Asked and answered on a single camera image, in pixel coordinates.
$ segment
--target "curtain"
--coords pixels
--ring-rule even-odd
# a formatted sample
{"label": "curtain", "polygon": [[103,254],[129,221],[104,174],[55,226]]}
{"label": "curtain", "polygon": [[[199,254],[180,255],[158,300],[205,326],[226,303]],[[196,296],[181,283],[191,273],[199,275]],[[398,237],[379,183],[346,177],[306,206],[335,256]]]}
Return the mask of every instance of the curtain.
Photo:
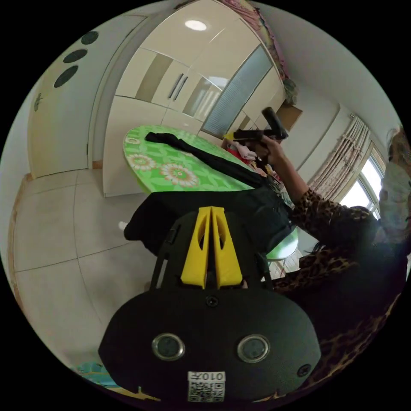
{"label": "curtain", "polygon": [[358,169],[371,144],[370,130],[355,116],[337,146],[309,183],[327,200],[335,200]]}

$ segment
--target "frosted glass panel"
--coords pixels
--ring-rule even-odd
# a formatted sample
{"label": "frosted glass panel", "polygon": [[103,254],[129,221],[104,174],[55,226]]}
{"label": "frosted glass panel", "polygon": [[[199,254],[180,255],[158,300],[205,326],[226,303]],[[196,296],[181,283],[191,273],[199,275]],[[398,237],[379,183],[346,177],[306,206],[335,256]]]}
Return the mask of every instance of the frosted glass panel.
{"label": "frosted glass panel", "polygon": [[262,46],[258,46],[223,90],[202,130],[220,137],[226,134],[271,67],[271,60]]}

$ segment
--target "floor tile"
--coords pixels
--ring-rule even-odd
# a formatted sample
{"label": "floor tile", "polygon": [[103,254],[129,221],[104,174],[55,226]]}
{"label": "floor tile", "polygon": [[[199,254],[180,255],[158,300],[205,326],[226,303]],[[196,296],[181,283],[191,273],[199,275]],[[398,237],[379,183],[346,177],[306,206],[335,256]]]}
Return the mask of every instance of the floor tile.
{"label": "floor tile", "polygon": [[83,257],[126,244],[119,221],[128,222],[145,194],[104,198],[95,184],[76,186],[74,232],[77,254]]}
{"label": "floor tile", "polygon": [[15,228],[16,271],[77,257],[74,242],[75,186],[33,194],[21,200]]}
{"label": "floor tile", "polygon": [[17,273],[34,331],[66,365],[98,361],[104,327],[87,294],[78,261]]}
{"label": "floor tile", "polygon": [[103,187],[103,170],[79,170],[77,175],[77,184],[95,183]]}
{"label": "floor tile", "polygon": [[76,179],[77,170],[40,177],[39,179],[34,179],[28,182],[23,196],[31,196],[32,194],[41,193],[43,191],[75,185]]}
{"label": "floor tile", "polygon": [[87,291],[105,327],[124,303],[145,291],[155,261],[140,241],[79,258]]}

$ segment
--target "black screw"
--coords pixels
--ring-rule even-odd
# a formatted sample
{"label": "black screw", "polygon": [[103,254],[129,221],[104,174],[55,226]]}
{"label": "black screw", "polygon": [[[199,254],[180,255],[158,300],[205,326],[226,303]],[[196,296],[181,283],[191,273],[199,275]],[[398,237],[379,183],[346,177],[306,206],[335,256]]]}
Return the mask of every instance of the black screw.
{"label": "black screw", "polygon": [[217,298],[217,297],[213,297],[212,295],[211,295],[211,296],[208,296],[205,300],[206,300],[205,303],[206,303],[209,307],[216,307],[216,306],[218,305],[218,298]]}
{"label": "black screw", "polygon": [[305,364],[299,368],[297,371],[297,375],[299,377],[305,377],[311,370],[311,366],[309,364]]}

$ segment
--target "door frame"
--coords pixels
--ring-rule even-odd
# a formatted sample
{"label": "door frame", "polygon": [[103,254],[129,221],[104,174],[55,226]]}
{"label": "door frame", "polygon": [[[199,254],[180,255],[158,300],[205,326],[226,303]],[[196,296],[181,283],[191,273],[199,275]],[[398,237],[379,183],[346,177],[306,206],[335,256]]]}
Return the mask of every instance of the door frame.
{"label": "door frame", "polygon": [[90,118],[87,155],[87,164],[90,170],[93,168],[95,136],[98,135],[101,138],[101,135],[104,135],[103,138],[105,139],[114,95],[128,63],[147,36],[174,12],[174,9],[171,8],[152,15],[138,14],[141,17],[145,17],[145,19],[124,39],[108,63],[97,89]]}

